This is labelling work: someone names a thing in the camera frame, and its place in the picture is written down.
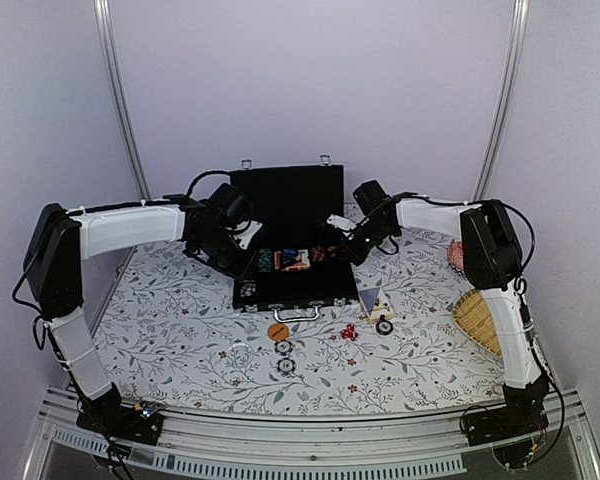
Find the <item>black poker case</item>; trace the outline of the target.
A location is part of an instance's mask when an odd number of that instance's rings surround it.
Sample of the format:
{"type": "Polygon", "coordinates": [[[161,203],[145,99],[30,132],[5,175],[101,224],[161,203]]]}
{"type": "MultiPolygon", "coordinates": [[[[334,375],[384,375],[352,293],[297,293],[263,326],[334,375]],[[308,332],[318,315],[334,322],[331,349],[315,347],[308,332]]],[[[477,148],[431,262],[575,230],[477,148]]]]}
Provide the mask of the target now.
{"type": "Polygon", "coordinates": [[[253,219],[262,223],[254,239],[256,274],[233,286],[232,306],[240,312],[309,310],[341,307],[358,301],[351,265],[338,254],[307,270],[259,273],[258,252],[339,246],[339,233],[327,218],[344,214],[344,167],[301,165],[235,170],[231,184],[253,205],[253,219]]]}

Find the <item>blue playing card box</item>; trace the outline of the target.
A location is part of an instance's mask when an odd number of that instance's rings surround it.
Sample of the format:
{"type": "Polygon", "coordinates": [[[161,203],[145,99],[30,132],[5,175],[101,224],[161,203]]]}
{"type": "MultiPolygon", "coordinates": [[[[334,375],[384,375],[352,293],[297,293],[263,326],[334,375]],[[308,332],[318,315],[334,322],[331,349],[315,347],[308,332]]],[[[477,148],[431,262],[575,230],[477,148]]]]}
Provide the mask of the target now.
{"type": "Polygon", "coordinates": [[[392,320],[395,317],[395,309],[382,287],[360,290],[358,296],[361,308],[370,323],[392,320]]]}

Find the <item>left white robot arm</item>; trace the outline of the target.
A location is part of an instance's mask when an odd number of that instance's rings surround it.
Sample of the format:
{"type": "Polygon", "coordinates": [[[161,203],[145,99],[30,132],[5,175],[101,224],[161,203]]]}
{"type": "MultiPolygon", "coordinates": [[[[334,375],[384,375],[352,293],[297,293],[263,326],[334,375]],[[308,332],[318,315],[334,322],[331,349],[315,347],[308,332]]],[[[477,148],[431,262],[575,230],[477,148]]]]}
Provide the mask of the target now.
{"type": "Polygon", "coordinates": [[[252,274],[266,222],[246,193],[221,184],[209,197],[190,192],[160,199],[68,209],[45,205],[38,217],[16,285],[33,296],[15,303],[35,311],[36,324],[69,374],[85,412],[108,434],[128,426],[128,412],[103,366],[84,312],[82,265],[102,254],[155,242],[180,242],[184,254],[225,276],[252,274]]]}

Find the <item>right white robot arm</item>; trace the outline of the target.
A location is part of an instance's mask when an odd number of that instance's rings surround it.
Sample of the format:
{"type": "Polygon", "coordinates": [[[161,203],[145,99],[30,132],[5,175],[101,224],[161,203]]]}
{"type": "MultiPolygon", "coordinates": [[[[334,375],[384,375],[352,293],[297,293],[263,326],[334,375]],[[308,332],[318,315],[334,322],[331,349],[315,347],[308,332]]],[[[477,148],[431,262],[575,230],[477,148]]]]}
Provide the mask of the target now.
{"type": "Polygon", "coordinates": [[[332,214],[326,222],[339,231],[344,255],[356,266],[406,228],[443,233],[462,246],[461,269],[486,303],[503,354],[505,406],[497,427],[504,435],[519,435],[534,422],[549,390],[525,302],[523,273],[533,253],[522,249],[510,219],[519,210],[497,199],[450,202],[413,192],[389,195],[375,180],[361,184],[354,198],[360,220],[332,214]]]}

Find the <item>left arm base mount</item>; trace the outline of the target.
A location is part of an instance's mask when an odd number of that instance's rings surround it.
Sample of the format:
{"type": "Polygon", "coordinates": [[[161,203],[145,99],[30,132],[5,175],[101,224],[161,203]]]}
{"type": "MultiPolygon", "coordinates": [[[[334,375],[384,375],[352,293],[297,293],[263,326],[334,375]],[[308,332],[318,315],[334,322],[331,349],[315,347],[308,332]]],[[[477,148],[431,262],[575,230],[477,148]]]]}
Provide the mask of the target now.
{"type": "Polygon", "coordinates": [[[113,390],[91,400],[81,400],[76,424],[106,438],[156,446],[165,417],[154,407],[126,406],[113,390]]]}

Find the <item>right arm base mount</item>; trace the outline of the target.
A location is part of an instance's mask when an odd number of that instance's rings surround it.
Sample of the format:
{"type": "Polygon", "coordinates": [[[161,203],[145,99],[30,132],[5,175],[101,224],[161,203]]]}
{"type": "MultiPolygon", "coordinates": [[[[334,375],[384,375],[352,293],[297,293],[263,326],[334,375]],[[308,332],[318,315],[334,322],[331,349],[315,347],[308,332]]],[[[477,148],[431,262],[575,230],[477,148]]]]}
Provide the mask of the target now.
{"type": "Polygon", "coordinates": [[[527,409],[512,402],[498,408],[473,405],[463,412],[459,429],[470,446],[499,442],[540,432],[549,425],[544,405],[533,400],[527,409]]]}

